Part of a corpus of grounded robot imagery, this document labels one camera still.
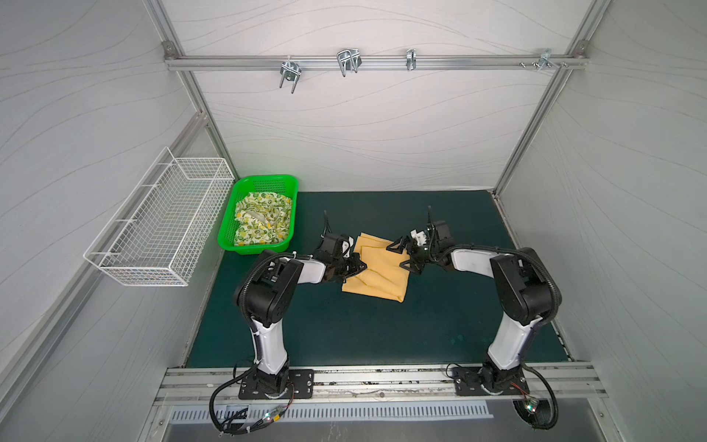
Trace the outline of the yellow skirt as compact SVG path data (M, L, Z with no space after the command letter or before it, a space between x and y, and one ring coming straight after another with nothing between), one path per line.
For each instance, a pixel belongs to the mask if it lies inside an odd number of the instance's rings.
M391 241L362 233L356 240L355 252L366 264L366 270L347 278L342 291L402 303L405 299L410 273L401 267L410 255L387 250Z

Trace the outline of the floral patterned skirt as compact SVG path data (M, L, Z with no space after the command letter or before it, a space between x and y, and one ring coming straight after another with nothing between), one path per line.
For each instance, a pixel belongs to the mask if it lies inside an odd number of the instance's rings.
M236 246L270 245L286 240L292 218L292 199L272 192L248 193L236 205Z

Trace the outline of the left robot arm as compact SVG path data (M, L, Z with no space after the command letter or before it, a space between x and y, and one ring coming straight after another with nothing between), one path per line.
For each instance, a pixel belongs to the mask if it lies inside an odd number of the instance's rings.
M260 392L281 394L289 377L283 319L299 285L345 282L367 265L355 251L351 237L326 233L309 255L265 250L235 294L235 302L249 326L254 346L254 377Z

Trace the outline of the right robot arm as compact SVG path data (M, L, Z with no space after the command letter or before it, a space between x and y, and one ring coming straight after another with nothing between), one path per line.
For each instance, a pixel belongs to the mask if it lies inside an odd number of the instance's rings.
M458 244L447 223L436 221L396 239L387 250L406 252L409 258L401 268L413 274L436 264L493 279L503 316L476 379L487 393L498 395L522 375L530 346L562 303L558 285L534 249Z

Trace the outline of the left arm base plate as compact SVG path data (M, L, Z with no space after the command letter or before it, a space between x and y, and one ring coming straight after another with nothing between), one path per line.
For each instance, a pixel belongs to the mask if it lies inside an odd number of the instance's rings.
M313 369L286 368L276 375L256 369L240 383L240 400L311 399L314 390Z

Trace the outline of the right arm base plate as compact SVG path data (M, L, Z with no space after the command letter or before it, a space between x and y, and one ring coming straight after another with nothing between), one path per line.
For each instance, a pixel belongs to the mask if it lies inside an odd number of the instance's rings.
M524 396L530 393L520 366L500 370L494 365L449 365L446 376L451 379L456 396Z

